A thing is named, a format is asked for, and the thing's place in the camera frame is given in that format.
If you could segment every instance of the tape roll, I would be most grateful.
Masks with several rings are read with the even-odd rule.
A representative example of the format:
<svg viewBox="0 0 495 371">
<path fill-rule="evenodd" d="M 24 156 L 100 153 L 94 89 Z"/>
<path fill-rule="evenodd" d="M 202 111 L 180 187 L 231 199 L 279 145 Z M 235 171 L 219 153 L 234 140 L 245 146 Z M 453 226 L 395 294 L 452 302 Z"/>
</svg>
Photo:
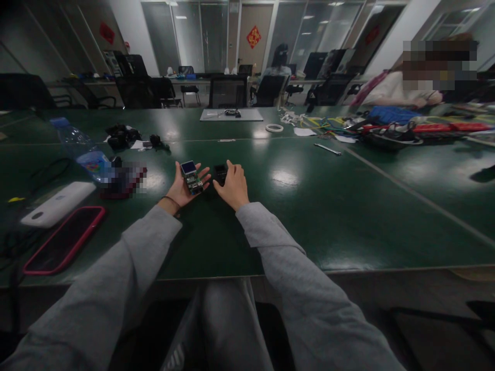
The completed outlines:
<svg viewBox="0 0 495 371">
<path fill-rule="evenodd" d="M 268 124 L 267 126 L 265 126 L 265 129 L 269 132 L 281 132 L 282 130 L 284 130 L 284 127 L 278 124 Z"/>
</svg>

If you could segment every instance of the bottle cap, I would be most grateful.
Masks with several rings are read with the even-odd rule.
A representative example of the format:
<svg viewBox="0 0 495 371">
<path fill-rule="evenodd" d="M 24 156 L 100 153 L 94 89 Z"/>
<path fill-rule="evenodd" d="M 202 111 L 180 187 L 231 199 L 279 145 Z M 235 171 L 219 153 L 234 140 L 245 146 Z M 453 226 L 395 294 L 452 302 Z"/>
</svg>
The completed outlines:
<svg viewBox="0 0 495 371">
<path fill-rule="evenodd" d="M 71 123 L 69 120 L 67 120 L 65 117 L 59 117 L 57 119 L 50 119 L 50 122 L 52 123 L 53 126 L 55 126 L 57 129 L 63 128 L 65 126 L 69 126 Z"/>
</svg>

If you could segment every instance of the plastic bottle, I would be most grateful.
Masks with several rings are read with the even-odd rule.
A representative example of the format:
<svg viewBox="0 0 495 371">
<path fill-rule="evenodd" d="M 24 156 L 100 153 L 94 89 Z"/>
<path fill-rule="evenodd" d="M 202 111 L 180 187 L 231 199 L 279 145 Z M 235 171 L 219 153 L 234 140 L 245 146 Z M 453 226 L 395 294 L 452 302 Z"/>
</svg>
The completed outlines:
<svg viewBox="0 0 495 371">
<path fill-rule="evenodd" d="M 51 119 L 58 131 L 58 139 L 67 154 L 81 165 L 97 182 L 102 181 L 105 163 L 109 162 L 104 153 L 89 136 L 71 125 L 65 117 Z"/>
</svg>

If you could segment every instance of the gray sweatshirt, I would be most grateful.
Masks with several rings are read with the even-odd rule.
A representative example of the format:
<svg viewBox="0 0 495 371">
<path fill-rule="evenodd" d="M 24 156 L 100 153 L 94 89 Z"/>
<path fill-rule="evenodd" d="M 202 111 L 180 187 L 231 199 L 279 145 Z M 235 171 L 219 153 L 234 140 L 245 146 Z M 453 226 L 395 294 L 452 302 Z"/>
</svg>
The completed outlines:
<svg viewBox="0 0 495 371">
<path fill-rule="evenodd" d="M 262 204 L 236 213 L 283 301 L 298 370 L 404 370 L 366 322 Z M 30 328 L 0 369 L 106 370 L 126 320 L 151 286 L 181 223 L 155 206 L 136 221 Z"/>
</svg>

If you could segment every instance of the green table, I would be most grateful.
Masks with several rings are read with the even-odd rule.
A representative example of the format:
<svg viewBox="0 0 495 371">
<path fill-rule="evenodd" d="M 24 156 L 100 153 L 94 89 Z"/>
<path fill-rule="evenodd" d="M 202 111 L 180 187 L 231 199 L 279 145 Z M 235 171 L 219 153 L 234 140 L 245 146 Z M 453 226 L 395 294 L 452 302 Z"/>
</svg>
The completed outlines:
<svg viewBox="0 0 495 371">
<path fill-rule="evenodd" d="M 336 116 L 348 110 L 317 108 L 312 115 Z M 77 278 L 166 192 L 175 160 L 210 167 L 226 159 L 241 163 L 250 200 L 262 202 L 276 214 L 326 272 L 495 264 L 495 232 L 490 229 L 495 182 L 470 178 L 495 164 L 494 153 L 456 143 L 385 154 L 359 143 L 297 137 L 289 125 L 281 133 L 269 133 L 265 125 L 278 123 L 279 112 L 274 108 L 260 112 L 264 122 L 234 123 L 199 122 L 201 109 L 45 112 L 45 117 L 67 117 L 98 142 L 106 136 L 104 128 L 117 122 L 131 125 L 145 137 L 160 135 L 170 144 L 171 154 L 120 153 L 125 161 L 146 163 L 146 193 L 115 201 L 90 196 L 86 205 L 101 205 L 108 211 L 100 228 L 64 272 L 26 277 L 23 285 L 69 283 Z M 0 131 L 9 137 L 0 142 L 4 201 L 25 194 L 29 174 L 63 156 L 49 123 L 16 115 L 13 119 L 21 121 L 13 124 L 0 118 Z M 334 156 L 315 147 L 315 142 L 341 148 L 343 154 Z M 101 147 L 112 155 L 108 145 Z M 84 179 L 83 170 L 73 166 L 58 185 Z M 0 215 L 3 219 L 9 215 L 5 202 Z M 263 274 L 257 251 L 249 248 L 233 211 L 212 187 L 181 212 L 180 220 L 184 227 L 158 279 Z M 7 282 L 7 272 L 0 273 L 0 284 Z"/>
</svg>

